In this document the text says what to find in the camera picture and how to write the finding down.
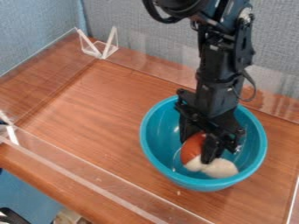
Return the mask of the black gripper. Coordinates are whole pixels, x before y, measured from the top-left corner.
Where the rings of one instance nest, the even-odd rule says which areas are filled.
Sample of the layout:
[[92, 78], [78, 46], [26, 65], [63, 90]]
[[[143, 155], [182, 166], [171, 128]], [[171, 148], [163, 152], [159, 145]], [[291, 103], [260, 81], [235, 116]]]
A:
[[238, 74], [226, 80], [199, 78], [196, 91], [179, 88], [175, 109], [179, 112], [182, 143], [202, 132], [200, 161], [208, 165], [223, 151], [235, 153], [244, 128], [235, 117], [244, 78]]

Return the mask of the black blue robot arm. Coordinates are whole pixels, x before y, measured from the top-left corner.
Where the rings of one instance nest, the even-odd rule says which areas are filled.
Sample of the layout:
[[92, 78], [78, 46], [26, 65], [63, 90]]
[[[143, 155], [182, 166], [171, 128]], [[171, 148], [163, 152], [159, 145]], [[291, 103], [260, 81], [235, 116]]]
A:
[[200, 66], [196, 90], [176, 91], [175, 108], [180, 113], [180, 139], [203, 133], [200, 161], [207, 165], [224, 151], [240, 147], [244, 128], [235, 118], [252, 65], [251, 42], [255, 15], [250, 0], [142, 0], [152, 19], [175, 24], [188, 18], [198, 32]]

